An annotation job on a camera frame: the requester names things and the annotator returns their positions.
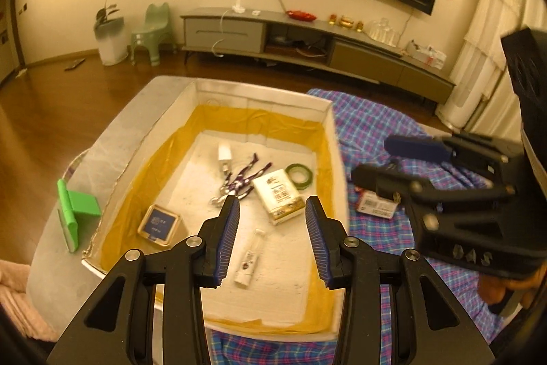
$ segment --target checkered fabric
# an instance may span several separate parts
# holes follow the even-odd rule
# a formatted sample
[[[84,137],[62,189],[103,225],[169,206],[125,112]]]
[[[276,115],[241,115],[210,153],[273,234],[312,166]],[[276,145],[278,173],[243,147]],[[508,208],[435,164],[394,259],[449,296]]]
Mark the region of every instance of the checkered fabric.
[[[308,94],[333,102],[336,132],[346,168],[350,214],[350,233],[376,250],[399,255],[414,247],[408,217],[398,210],[391,220],[360,214],[355,211],[358,194],[351,184],[351,170],[359,164],[387,165],[390,155],[384,150],[384,139],[391,134],[425,135],[417,122],[393,109],[340,92],[313,89]],[[450,165],[439,166],[423,161],[401,159],[399,168],[408,174],[427,177],[436,188],[458,189],[479,187],[478,177],[460,172]],[[477,294],[478,275],[475,272],[430,260],[437,273],[458,298],[474,320],[485,339],[490,342],[501,331],[503,320],[492,315]],[[382,345],[381,364],[390,363],[391,327],[389,291],[381,290]],[[335,342],[264,342],[212,334],[212,360],[219,364],[324,364],[330,365]]]

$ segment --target barcode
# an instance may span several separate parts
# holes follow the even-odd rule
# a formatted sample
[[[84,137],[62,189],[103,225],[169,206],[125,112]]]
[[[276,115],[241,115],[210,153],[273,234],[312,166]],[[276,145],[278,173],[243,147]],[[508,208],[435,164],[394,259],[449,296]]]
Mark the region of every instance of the barcode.
[[[284,199],[289,198],[291,194],[287,192],[285,186],[281,185],[274,189],[273,196],[275,197],[275,200],[279,203],[283,201]]]

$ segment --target potted plant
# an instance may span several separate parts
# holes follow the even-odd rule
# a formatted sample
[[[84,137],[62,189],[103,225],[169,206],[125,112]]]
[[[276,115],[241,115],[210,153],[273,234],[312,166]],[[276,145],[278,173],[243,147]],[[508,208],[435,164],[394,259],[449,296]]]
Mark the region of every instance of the potted plant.
[[[110,17],[118,11],[117,4],[107,6],[105,2],[105,7],[95,17],[93,30],[103,65],[114,65],[128,57],[129,40],[125,34],[124,19]]]

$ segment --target human hand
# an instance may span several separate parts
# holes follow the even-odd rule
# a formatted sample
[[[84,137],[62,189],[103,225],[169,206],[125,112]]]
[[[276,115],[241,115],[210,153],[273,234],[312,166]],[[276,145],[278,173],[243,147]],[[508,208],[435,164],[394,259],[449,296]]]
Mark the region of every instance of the human hand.
[[[542,285],[543,278],[547,272],[545,262],[534,275],[525,280],[509,280],[506,278],[493,277],[488,275],[479,276],[479,296],[488,305],[500,303],[505,297],[506,291],[525,291],[520,301],[524,308],[529,308],[534,301],[535,294]]]

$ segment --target roll of tape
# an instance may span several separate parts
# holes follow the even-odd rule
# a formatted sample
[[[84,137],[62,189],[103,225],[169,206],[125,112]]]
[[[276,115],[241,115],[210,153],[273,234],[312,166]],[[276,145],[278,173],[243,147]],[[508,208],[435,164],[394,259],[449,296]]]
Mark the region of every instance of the roll of tape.
[[[313,183],[313,172],[303,164],[291,164],[285,169],[297,190],[304,190]]]

